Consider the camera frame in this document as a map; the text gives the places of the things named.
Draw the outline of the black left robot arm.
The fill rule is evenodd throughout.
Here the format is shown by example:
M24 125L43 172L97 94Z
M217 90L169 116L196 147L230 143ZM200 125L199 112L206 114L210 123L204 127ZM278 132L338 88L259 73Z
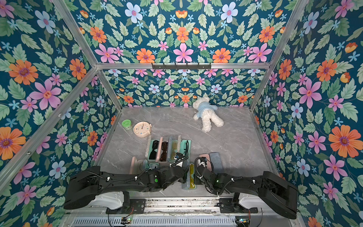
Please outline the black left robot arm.
M92 166L70 179L63 207L66 210L83 208L106 193L159 192L176 182L185 183L188 171L186 156L169 166L146 169L136 175L108 173L101 171L100 166Z

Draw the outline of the grey case with red glasses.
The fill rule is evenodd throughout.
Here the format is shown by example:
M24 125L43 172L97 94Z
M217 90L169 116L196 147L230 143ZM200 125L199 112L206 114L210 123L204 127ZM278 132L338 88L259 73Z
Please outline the grey case with red glasses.
M210 161L213 164L213 172L216 174L224 173L224 168L222 164L222 159L218 152L212 152L209 154Z

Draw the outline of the pink case with purple glasses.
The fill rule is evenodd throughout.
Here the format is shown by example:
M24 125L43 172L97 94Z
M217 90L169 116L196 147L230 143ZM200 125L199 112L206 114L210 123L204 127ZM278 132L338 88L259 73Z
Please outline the pink case with purple glasses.
M212 171L212 165L211 165L211 162L210 162L209 154L200 154L199 157L204 160L204 165L206 165L207 169L209 171Z

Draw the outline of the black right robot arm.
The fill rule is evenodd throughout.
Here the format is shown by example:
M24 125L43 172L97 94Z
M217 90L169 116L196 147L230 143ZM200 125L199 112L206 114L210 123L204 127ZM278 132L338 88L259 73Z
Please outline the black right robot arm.
M275 213L288 219L297 218L298 189L292 183L269 171L253 177L216 174L208 170L207 163L205 158L195 159L195 177L211 194L221 196L226 192L258 196Z

